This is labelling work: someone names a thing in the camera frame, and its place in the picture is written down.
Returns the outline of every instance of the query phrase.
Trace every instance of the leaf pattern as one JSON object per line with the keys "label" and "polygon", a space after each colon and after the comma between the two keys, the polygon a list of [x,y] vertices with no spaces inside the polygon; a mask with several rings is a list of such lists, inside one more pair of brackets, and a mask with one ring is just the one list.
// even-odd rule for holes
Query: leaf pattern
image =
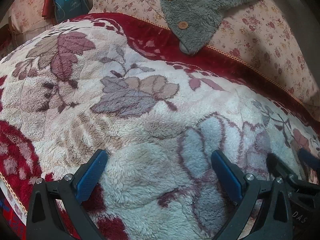
{"label": "leaf pattern", "polygon": [[7,189],[7,196],[8,196],[8,199],[10,200],[10,202],[12,202],[13,197],[12,197],[11,192],[10,192],[9,189]]}
{"label": "leaf pattern", "polygon": [[289,141],[288,141],[288,136],[287,136],[287,134],[286,134],[286,132],[285,132],[284,129],[282,129],[282,134],[283,134],[283,137],[284,137],[284,143],[285,143],[285,145],[286,145],[288,148],[291,148],[290,143],[289,143]]}
{"label": "leaf pattern", "polygon": [[12,58],[12,56],[14,55],[15,51],[9,53],[5,59],[2,61],[2,63],[7,62],[8,60],[10,60]]}
{"label": "leaf pattern", "polygon": [[111,74],[115,75],[118,78],[122,77],[122,75],[120,73],[118,73],[117,71],[111,70],[110,72],[111,72]]}
{"label": "leaf pattern", "polygon": [[138,67],[139,69],[141,69],[143,72],[153,72],[155,71],[153,68],[149,68],[149,67]]}
{"label": "leaf pattern", "polygon": [[201,81],[211,87],[213,90],[225,91],[221,86],[208,78],[196,78],[191,73],[188,73],[188,76],[191,78],[189,80],[189,86],[193,91],[196,91],[201,86]]}
{"label": "leaf pattern", "polygon": [[18,207],[18,205],[17,205],[16,203],[14,204],[14,211],[16,212],[16,214],[17,214],[20,218],[22,218],[21,210],[20,210],[20,208]]}
{"label": "leaf pattern", "polygon": [[265,109],[267,110],[268,113],[273,114],[273,111],[269,106],[265,106]]}
{"label": "leaf pattern", "polygon": [[122,50],[121,48],[117,48],[117,49],[116,49],[116,52],[117,52],[121,57],[124,56],[124,52],[123,52],[123,50]]}
{"label": "leaf pattern", "polygon": [[293,129],[293,138],[298,143],[299,148],[305,148],[308,152],[311,152],[309,147],[309,140],[301,134],[298,129]]}
{"label": "leaf pattern", "polygon": [[259,101],[257,101],[257,100],[252,101],[252,104],[253,104],[256,108],[262,107],[262,104],[261,104]]}
{"label": "leaf pattern", "polygon": [[32,68],[33,60],[20,61],[16,64],[15,70],[12,72],[13,77],[17,77],[19,80],[25,79],[27,76],[37,76],[37,70]]}
{"label": "leaf pattern", "polygon": [[[221,144],[225,140],[232,141],[230,148],[228,143]],[[240,143],[242,140],[246,142],[245,146]],[[268,177],[265,159],[271,151],[271,144],[263,125],[244,122],[238,126],[223,115],[215,113],[195,127],[186,129],[179,139],[179,164],[187,173],[191,186],[177,187],[158,198],[158,204],[167,208],[179,196],[192,192],[192,212],[201,229],[210,238],[220,230],[233,211],[233,205],[211,168],[211,153],[218,148],[232,162],[236,161],[243,172],[254,173],[259,179]],[[251,213],[252,218],[257,216],[258,210],[259,203],[256,203]]]}
{"label": "leaf pattern", "polygon": [[177,107],[166,99],[172,98],[179,90],[177,84],[168,83],[163,76],[155,75],[140,80],[129,77],[104,77],[101,83],[105,93],[100,101],[91,107],[95,113],[116,114],[119,117],[139,117],[149,112],[159,100],[164,100],[169,109]]}
{"label": "leaf pattern", "polygon": [[264,126],[267,126],[270,122],[270,117],[268,115],[262,115],[262,121],[263,121],[263,124]]}
{"label": "leaf pattern", "polygon": [[105,63],[112,62],[113,59],[111,59],[111,58],[109,58],[109,57],[103,57],[103,58],[100,59],[99,61],[102,62],[103,64],[105,64]]}
{"label": "leaf pattern", "polygon": [[275,124],[275,127],[276,127],[279,131],[281,131],[281,130],[283,129],[283,126],[280,126],[280,125],[277,125],[277,124]]}
{"label": "leaf pattern", "polygon": [[31,49],[27,57],[39,57],[38,68],[44,69],[47,67],[51,59],[58,52],[58,36],[51,36],[40,40],[33,49]]}
{"label": "leaf pattern", "polygon": [[[27,54],[27,60],[18,62],[15,70],[12,72],[13,77],[17,77],[22,80],[29,77],[35,77],[38,75],[38,71],[50,66],[51,72],[56,76],[58,81],[68,83],[73,89],[78,88],[78,81],[72,80],[73,65],[78,62],[76,55],[83,55],[85,50],[95,49],[95,44],[86,38],[86,34],[71,31],[65,33],[68,30],[62,30],[56,33],[50,33],[45,38],[41,39],[33,49]],[[33,62],[38,57],[37,68],[33,67]],[[46,111],[49,109],[49,103],[52,98],[58,98],[60,105],[57,107],[58,113],[67,107],[75,107],[77,103],[72,102],[67,104],[63,98],[63,94],[60,93],[61,88],[59,82],[46,82],[42,84],[43,87],[49,89],[44,95],[47,98],[42,106],[37,111]]]}

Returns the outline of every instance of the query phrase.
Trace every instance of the bed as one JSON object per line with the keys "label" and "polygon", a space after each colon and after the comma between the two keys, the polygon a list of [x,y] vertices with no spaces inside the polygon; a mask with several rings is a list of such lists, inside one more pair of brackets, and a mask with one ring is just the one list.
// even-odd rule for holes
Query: bed
{"label": "bed", "polygon": [[0,62],[0,173],[22,221],[38,177],[73,173],[97,148],[110,159],[83,206],[107,239],[217,233],[232,211],[210,169],[217,148],[265,179],[274,152],[318,183],[297,158],[320,143],[299,100],[234,56],[208,46],[190,58],[178,44],[147,21],[89,14]]}

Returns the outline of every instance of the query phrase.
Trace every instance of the metal screw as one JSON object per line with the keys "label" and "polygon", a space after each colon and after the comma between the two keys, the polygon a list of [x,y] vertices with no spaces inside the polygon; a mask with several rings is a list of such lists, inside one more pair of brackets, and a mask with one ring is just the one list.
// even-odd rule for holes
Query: metal screw
{"label": "metal screw", "polygon": [[42,178],[38,178],[38,179],[36,180],[36,184],[40,184],[42,181],[43,181]]}
{"label": "metal screw", "polygon": [[250,174],[250,173],[248,173],[248,174],[245,176],[245,178],[246,178],[247,180],[254,180],[254,176],[253,176],[252,174]]}
{"label": "metal screw", "polygon": [[71,180],[72,179],[72,174],[67,174],[63,177],[66,181]]}
{"label": "metal screw", "polygon": [[280,177],[277,177],[277,178],[276,178],[276,182],[278,182],[278,183],[283,183],[283,179],[280,178]]}

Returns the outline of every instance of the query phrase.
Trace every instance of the pink floral bedsheet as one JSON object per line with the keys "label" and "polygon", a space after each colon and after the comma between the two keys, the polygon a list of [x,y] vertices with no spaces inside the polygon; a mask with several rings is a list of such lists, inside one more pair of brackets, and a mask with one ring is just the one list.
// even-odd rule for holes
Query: pink floral bedsheet
{"label": "pink floral bedsheet", "polygon": [[[121,12],[167,27],[160,0],[93,0],[91,12]],[[320,120],[318,87],[273,0],[258,0],[230,10],[209,44],[258,69],[301,100]]]}

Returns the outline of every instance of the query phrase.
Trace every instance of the red fabric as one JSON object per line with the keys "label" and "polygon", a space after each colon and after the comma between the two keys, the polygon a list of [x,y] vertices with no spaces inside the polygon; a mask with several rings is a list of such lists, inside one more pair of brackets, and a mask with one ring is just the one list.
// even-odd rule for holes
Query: red fabric
{"label": "red fabric", "polygon": [[45,180],[45,181],[53,181],[53,173],[51,172],[51,173],[49,173],[49,174],[46,174],[46,175],[44,176],[44,180]]}
{"label": "red fabric", "polygon": [[16,215],[8,200],[4,199],[3,217],[11,227],[12,231],[21,239],[26,240],[26,226],[21,222]]}
{"label": "red fabric", "polygon": [[129,240],[125,226],[120,218],[99,218],[97,226],[108,240]]}
{"label": "red fabric", "polygon": [[68,216],[68,213],[65,211],[65,210],[61,210],[60,211],[60,216],[68,230],[68,232],[73,236],[75,237],[76,239],[80,239],[80,236],[78,235],[75,227],[73,226],[69,216]]}
{"label": "red fabric", "polygon": [[44,0],[42,17],[44,19],[54,18],[54,3],[53,0]]}
{"label": "red fabric", "polygon": [[[3,76],[3,77],[0,78],[0,86],[3,85],[3,83],[4,83],[4,81],[5,81],[6,78],[7,78],[7,76]],[[0,99],[1,99],[1,97],[2,97],[2,92],[3,92],[3,88],[0,89]],[[1,100],[0,100],[0,112],[1,112],[1,111],[2,111],[2,102],[1,102]]]}
{"label": "red fabric", "polygon": [[[35,179],[41,176],[41,168],[34,147],[17,128],[0,121],[0,144],[8,145],[7,154],[0,155],[0,172],[4,175],[22,204],[28,208]],[[20,178],[23,170],[25,178]]]}
{"label": "red fabric", "polygon": [[82,202],[82,206],[87,212],[102,212],[106,210],[102,187],[99,183],[94,187],[89,199]]}

